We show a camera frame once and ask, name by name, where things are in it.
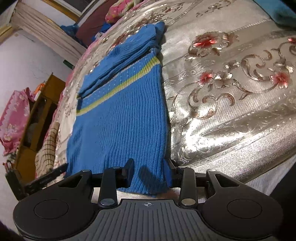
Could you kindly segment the blue striped knit sweater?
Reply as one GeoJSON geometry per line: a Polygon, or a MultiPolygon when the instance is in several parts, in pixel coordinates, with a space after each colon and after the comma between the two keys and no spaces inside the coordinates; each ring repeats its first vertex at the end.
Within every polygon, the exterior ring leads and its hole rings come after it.
{"type": "Polygon", "coordinates": [[[113,48],[84,77],[68,140],[66,176],[102,173],[133,159],[127,192],[165,192],[168,118],[158,59],[165,24],[148,24],[113,48]]]}

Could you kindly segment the blue clothes on sofa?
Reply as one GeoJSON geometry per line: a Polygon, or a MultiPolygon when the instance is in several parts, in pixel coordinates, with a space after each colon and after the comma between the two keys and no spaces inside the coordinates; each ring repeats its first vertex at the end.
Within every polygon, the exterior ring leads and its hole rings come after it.
{"type": "Polygon", "coordinates": [[[92,42],[96,41],[99,39],[104,33],[106,33],[110,28],[112,27],[112,24],[110,23],[103,23],[102,27],[100,30],[92,37],[92,42]]]}

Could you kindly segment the wooden desk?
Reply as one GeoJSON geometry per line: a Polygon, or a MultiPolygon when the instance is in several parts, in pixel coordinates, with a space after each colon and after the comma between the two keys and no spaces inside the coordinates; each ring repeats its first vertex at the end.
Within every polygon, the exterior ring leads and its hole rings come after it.
{"type": "Polygon", "coordinates": [[[35,179],[35,157],[43,145],[64,88],[63,80],[53,74],[50,75],[30,110],[14,164],[14,168],[19,172],[20,180],[24,183],[35,179]]]}

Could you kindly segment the checked beige bamboo mat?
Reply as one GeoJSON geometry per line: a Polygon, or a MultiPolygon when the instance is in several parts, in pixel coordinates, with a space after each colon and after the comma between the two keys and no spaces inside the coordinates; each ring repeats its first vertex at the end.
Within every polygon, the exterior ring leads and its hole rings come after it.
{"type": "Polygon", "coordinates": [[[54,166],[56,141],[60,124],[54,122],[48,130],[41,149],[35,157],[35,178],[40,178],[51,172],[54,166]]]}

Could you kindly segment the pink floral cloth on desk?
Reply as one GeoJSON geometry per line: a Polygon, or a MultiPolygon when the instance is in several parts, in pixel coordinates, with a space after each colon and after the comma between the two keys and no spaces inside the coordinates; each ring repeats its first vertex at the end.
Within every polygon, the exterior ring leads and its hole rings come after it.
{"type": "Polygon", "coordinates": [[[1,116],[1,144],[4,156],[18,148],[30,116],[30,102],[34,102],[34,97],[28,87],[12,93],[1,116]]]}

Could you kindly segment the floral satin bedspread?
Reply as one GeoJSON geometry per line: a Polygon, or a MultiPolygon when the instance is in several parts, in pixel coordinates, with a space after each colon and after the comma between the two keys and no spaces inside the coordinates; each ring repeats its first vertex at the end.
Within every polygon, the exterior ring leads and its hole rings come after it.
{"type": "Polygon", "coordinates": [[[54,167],[67,161],[84,76],[159,21],[169,157],[271,194],[295,164],[295,19],[277,24],[254,1],[144,1],[100,34],[64,90],[54,167]]]}

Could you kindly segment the green bottle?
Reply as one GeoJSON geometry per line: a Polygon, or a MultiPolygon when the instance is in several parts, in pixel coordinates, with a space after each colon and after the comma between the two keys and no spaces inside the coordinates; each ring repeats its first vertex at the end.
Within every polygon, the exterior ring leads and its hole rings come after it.
{"type": "Polygon", "coordinates": [[[71,64],[70,62],[68,62],[67,60],[64,60],[63,64],[65,64],[71,70],[73,70],[75,68],[75,66],[73,64],[71,64]]]}

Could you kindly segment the blue plastic bag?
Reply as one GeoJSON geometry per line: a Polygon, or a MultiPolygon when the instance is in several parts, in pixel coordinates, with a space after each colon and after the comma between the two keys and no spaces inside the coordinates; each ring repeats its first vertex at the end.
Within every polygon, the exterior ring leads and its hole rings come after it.
{"type": "Polygon", "coordinates": [[[74,39],[76,42],[78,42],[79,44],[81,44],[81,41],[76,37],[76,33],[79,29],[79,26],[74,24],[74,25],[69,25],[69,26],[65,26],[65,25],[61,25],[60,28],[67,34],[69,35],[72,39],[74,39]]]}

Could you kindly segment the beige left curtain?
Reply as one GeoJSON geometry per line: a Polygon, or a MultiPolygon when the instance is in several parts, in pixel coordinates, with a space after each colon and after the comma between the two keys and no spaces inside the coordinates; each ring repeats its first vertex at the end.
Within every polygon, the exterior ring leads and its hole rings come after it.
{"type": "Polygon", "coordinates": [[[72,65],[76,65],[86,51],[56,23],[25,3],[17,3],[11,24],[33,35],[72,65]]]}

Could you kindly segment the barred window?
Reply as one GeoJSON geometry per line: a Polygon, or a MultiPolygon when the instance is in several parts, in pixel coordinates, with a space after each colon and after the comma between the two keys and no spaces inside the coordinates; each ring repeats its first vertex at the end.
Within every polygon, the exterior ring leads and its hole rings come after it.
{"type": "Polygon", "coordinates": [[[71,20],[77,22],[79,18],[91,7],[94,1],[58,1],[42,0],[54,9],[63,13],[71,20]]]}

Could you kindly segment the teal blanket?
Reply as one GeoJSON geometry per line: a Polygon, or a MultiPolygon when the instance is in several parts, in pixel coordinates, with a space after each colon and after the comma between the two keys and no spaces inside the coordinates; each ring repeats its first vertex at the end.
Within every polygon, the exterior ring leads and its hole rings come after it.
{"type": "Polygon", "coordinates": [[[254,0],[276,24],[295,28],[295,1],[254,0]]]}

